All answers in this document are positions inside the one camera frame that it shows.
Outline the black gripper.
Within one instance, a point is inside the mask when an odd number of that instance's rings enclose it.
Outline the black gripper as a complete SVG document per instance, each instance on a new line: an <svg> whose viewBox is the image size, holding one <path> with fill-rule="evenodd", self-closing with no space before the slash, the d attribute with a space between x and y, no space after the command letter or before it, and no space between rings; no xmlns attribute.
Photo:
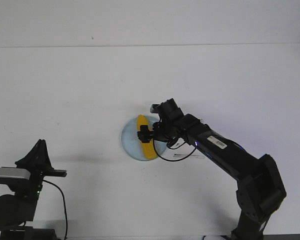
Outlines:
<svg viewBox="0 0 300 240"><path fill-rule="evenodd" d="M158 121L152 125L152 130L149 130L148 125L141 125L140 131L149 132L149 135L139 137L142 143L150 143L152 140L168 143L175 142L181 137L183 127L179 124Z"/></svg>
<svg viewBox="0 0 300 240"><path fill-rule="evenodd" d="M52 167L47 143L45 139L39 139L30 152L15 162L12 191L14 195L27 202L36 203L39 200L45 177L65 178L67 171Z"/></svg>

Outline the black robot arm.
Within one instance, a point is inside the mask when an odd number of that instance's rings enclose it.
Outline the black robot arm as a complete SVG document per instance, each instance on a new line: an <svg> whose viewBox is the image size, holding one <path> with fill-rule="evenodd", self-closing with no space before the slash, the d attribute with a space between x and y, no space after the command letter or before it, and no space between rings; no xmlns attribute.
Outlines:
<svg viewBox="0 0 300 240"><path fill-rule="evenodd" d="M13 194L0 196L1 240L56 240L52 228L33 228L45 177L66 177L66 170L54 169L44 139L39 139L30 152L15 162L14 167L0 167L0 184Z"/></svg>
<svg viewBox="0 0 300 240"><path fill-rule="evenodd" d="M241 209L230 240L262 240L264 229L287 196L275 160L265 154L256 158L238 143L212 130L191 114L184 114L174 99L153 104L150 112L159 121L149 129L142 123L137 137L142 143L154 141L173 146L179 139L200 151L237 182L236 199Z"/></svg>

